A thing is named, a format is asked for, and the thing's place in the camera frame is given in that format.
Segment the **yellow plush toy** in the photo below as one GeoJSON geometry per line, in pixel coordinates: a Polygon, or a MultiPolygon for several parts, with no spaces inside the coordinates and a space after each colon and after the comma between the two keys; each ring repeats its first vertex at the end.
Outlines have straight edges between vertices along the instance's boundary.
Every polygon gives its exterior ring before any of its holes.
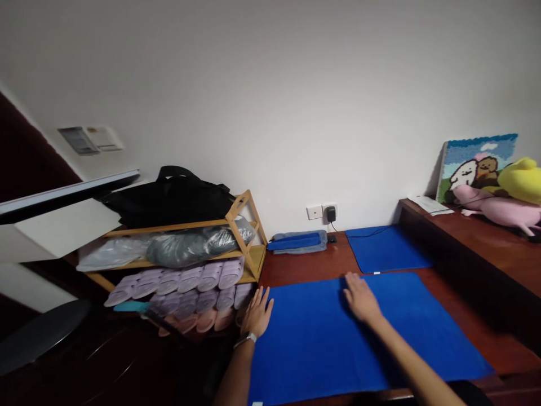
{"type": "Polygon", "coordinates": [[[504,168],[498,176],[500,187],[483,190],[499,195],[502,190],[516,199],[541,205],[541,168],[530,158],[522,158],[504,168]]]}

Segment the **pixel art picture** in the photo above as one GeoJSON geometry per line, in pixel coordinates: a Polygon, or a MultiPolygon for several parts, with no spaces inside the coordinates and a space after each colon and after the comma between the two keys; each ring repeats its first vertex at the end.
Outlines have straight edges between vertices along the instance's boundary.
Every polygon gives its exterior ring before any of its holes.
{"type": "Polygon", "coordinates": [[[498,174],[511,164],[518,134],[496,135],[444,144],[436,200],[453,203],[453,189],[467,184],[477,189],[497,186],[498,174]]]}

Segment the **white paper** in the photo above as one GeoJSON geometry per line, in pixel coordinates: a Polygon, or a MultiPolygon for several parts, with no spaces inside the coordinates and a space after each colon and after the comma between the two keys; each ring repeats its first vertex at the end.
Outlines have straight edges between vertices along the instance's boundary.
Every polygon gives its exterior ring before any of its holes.
{"type": "Polygon", "coordinates": [[[431,216],[454,213],[454,211],[452,211],[451,209],[448,209],[447,207],[443,206],[443,204],[438,203],[436,200],[431,199],[428,196],[414,196],[408,197],[408,199],[412,202],[417,203],[431,216]]]}

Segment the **power adapter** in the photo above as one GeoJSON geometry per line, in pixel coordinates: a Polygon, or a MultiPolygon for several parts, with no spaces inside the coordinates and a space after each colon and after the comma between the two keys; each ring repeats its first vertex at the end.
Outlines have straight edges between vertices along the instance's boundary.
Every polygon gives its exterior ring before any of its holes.
{"type": "Polygon", "coordinates": [[[336,209],[333,206],[326,208],[325,212],[327,214],[327,221],[329,223],[336,221],[336,209]]]}

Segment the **plastic bag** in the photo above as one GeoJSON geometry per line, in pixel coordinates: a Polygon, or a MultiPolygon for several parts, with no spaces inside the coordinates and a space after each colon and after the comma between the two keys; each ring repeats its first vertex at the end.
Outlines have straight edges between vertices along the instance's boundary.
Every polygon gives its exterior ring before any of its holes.
{"type": "Polygon", "coordinates": [[[90,272],[116,268],[144,258],[147,248],[156,234],[118,237],[104,244],[95,241],[79,249],[77,271],[90,272]]]}
{"type": "MultiPolygon", "coordinates": [[[[238,216],[235,223],[245,244],[255,238],[254,228],[244,217],[238,216]]],[[[160,266],[182,268],[235,249],[238,244],[228,226],[192,228],[155,237],[147,259],[160,266]]]]}

